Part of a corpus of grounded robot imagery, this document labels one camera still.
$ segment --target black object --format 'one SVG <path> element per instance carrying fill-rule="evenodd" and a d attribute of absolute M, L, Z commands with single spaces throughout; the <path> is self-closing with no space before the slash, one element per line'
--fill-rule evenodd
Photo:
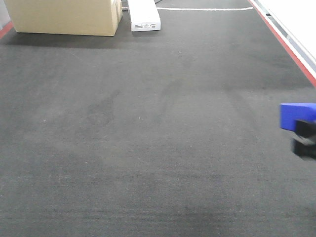
<path fill-rule="evenodd" d="M 293 153 L 301 158 L 310 157 L 316 159 L 316 145 L 305 145 L 293 139 Z"/>
<path fill-rule="evenodd" d="M 316 135 L 316 123 L 296 120 L 295 133 L 304 138 L 311 138 Z"/>

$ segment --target white wall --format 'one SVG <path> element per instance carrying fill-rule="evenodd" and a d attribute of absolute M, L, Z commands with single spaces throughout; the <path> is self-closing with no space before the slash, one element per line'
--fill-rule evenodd
<path fill-rule="evenodd" d="M 315 0 L 259 0 L 291 36 L 316 59 L 316 1 Z"/>
<path fill-rule="evenodd" d="M 4 5 L 4 1 L 0 0 L 0 30 L 10 21 L 9 14 Z"/>

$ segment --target white box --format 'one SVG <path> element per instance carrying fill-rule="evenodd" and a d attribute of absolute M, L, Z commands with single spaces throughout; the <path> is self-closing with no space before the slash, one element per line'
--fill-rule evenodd
<path fill-rule="evenodd" d="M 128 0 L 132 31 L 158 31 L 161 28 L 154 0 Z"/>

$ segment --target blue object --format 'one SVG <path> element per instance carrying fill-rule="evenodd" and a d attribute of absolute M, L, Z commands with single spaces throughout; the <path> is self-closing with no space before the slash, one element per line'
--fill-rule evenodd
<path fill-rule="evenodd" d="M 280 127 L 295 132 L 296 120 L 316 121 L 316 104 L 280 104 Z"/>

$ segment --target red stripe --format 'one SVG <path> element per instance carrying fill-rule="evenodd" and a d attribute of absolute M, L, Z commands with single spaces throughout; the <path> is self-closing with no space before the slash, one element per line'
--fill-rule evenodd
<path fill-rule="evenodd" d="M 285 43 L 285 41 L 282 39 L 282 37 L 275 31 L 275 29 L 271 26 L 271 24 L 266 20 L 266 18 L 261 14 L 259 9 L 249 0 L 250 4 L 253 5 L 253 7 L 257 10 L 263 21 L 267 24 L 269 29 L 272 31 L 274 36 L 278 39 L 278 41 L 282 44 L 286 52 L 291 56 L 291 58 L 294 60 L 294 62 L 297 64 L 297 66 L 302 70 L 302 72 L 305 74 L 305 76 L 310 80 L 310 82 L 313 84 L 314 87 L 316 87 L 316 79 L 314 76 L 310 73 L 310 71 L 307 70 L 307 68 L 304 66 L 304 64 L 301 62 L 301 60 L 295 55 L 295 53 L 290 49 L 290 47 Z"/>
<path fill-rule="evenodd" d="M 3 27 L 3 29 L 0 31 L 0 39 L 2 39 L 2 37 L 8 33 L 13 27 L 12 21 L 10 21 L 8 24 L 6 24 L 5 27 Z"/>

